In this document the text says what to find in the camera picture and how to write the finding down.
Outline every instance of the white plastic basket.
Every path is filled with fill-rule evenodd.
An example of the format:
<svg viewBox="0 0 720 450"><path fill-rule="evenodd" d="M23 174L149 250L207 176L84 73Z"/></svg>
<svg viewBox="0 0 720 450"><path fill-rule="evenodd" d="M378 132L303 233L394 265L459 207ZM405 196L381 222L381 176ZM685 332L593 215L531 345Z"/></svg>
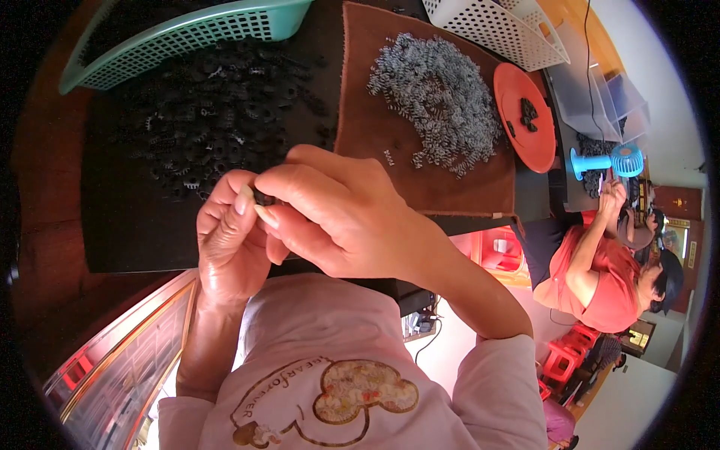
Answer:
<svg viewBox="0 0 720 450"><path fill-rule="evenodd" d="M513 61L526 71L569 63L552 23L535 0L423 0L430 22ZM545 37L540 27L550 33Z"/></svg>

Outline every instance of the spring pile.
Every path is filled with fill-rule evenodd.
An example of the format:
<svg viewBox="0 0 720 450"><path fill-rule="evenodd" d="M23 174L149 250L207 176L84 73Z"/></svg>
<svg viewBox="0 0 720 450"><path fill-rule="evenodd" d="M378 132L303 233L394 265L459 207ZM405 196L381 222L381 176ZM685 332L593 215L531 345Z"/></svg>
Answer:
<svg viewBox="0 0 720 450"><path fill-rule="evenodd" d="M458 48L435 36L401 33L380 49L367 88L410 120L423 141L416 168L435 164L462 178L478 161L495 155L502 135L498 108L480 68Z"/></svg>
<svg viewBox="0 0 720 450"><path fill-rule="evenodd" d="M109 92L122 106L110 143L129 144L127 157L143 160L172 199L196 192L206 200L231 169L259 174L282 163L292 147L285 112L300 100L315 116L328 115L301 83L325 61L303 63L283 48L252 38L221 41L126 81ZM335 131L318 125L324 139Z"/></svg>

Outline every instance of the fingernail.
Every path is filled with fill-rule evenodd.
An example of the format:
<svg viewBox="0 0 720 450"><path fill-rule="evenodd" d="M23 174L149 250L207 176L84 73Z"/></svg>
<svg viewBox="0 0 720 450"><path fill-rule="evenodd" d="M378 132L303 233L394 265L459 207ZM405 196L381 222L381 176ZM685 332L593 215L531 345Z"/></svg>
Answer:
<svg viewBox="0 0 720 450"><path fill-rule="evenodd" d="M277 229L280 226L280 223L277 221L277 217L275 217L272 212L268 211L268 209L261 204L255 205L255 211L257 211L258 216L260 216L263 222L270 225L272 228Z"/></svg>
<svg viewBox="0 0 720 450"><path fill-rule="evenodd" d="M240 193L237 198L235 198L235 211L237 211L239 215L243 215L245 214L245 210L254 204L255 196L253 195L253 190L250 189L247 184L244 184L240 188Z"/></svg>

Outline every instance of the plastic tray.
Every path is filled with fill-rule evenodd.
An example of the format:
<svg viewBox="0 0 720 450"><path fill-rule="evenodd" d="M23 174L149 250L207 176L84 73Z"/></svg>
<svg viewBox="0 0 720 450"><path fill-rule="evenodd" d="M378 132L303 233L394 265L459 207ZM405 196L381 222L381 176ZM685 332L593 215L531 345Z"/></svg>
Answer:
<svg viewBox="0 0 720 450"><path fill-rule="evenodd" d="M82 55L87 42L95 28L112 16L118 1L106 0L80 36L60 78L62 95L76 86L110 89L156 67L167 58L207 47L218 40L242 40L247 36L268 41L285 40L300 28L312 2L242 0L200 9L135 35L83 66Z"/></svg>

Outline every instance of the black pants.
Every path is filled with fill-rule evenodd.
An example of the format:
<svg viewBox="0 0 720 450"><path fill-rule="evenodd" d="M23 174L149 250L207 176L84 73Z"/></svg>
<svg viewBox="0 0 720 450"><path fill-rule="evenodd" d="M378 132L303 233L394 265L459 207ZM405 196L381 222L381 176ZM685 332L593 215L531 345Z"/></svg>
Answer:
<svg viewBox="0 0 720 450"><path fill-rule="evenodd" d="M582 214L579 212L565 212L562 206L559 210L556 207L551 209L555 217L523 224L524 238L518 226L511 225L528 261L533 291L538 284L550 278L550 260L560 248L565 233L574 225L582 225Z"/></svg>

